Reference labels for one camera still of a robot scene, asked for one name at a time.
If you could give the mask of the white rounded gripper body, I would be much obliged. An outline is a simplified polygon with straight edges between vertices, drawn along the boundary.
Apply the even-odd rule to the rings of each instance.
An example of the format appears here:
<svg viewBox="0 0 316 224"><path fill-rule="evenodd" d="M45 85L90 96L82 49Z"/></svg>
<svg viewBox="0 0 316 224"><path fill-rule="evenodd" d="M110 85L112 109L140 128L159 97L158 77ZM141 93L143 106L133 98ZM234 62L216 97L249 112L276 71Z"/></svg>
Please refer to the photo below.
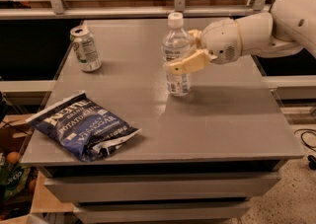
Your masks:
<svg viewBox="0 0 316 224"><path fill-rule="evenodd" d="M242 53L242 39L238 23L232 19L212 22L202 30L200 43L208 51L214 64L236 61Z"/></svg>

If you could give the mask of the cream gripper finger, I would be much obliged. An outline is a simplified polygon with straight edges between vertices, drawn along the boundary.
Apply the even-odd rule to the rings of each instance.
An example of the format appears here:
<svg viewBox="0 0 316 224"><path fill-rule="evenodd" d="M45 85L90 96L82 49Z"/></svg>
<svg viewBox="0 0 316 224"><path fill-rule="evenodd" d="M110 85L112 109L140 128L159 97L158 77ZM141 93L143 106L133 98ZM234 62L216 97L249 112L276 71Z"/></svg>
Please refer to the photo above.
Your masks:
<svg viewBox="0 0 316 224"><path fill-rule="evenodd" d="M209 54L207 49L198 49L191 55L165 62L163 68L166 73L172 75L189 74L204 69L216 58L217 56Z"/></svg>
<svg viewBox="0 0 316 224"><path fill-rule="evenodd" d="M199 30L189 30L188 34L190 36L190 44L191 44L191 46L194 46L195 48L201 48L201 42L200 42L201 31L199 31Z"/></svg>

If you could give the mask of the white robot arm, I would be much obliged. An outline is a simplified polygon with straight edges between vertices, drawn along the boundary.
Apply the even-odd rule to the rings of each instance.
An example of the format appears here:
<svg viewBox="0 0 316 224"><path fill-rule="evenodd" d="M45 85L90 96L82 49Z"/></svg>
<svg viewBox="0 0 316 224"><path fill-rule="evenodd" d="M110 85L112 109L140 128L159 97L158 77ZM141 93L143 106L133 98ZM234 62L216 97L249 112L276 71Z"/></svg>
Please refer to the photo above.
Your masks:
<svg viewBox="0 0 316 224"><path fill-rule="evenodd" d="M316 0L276 0L267 12L212 22L191 34L196 46L166 62L166 72L193 73L209 63L226 64L245 55L275 58L305 49L316 56Z"/></svg>

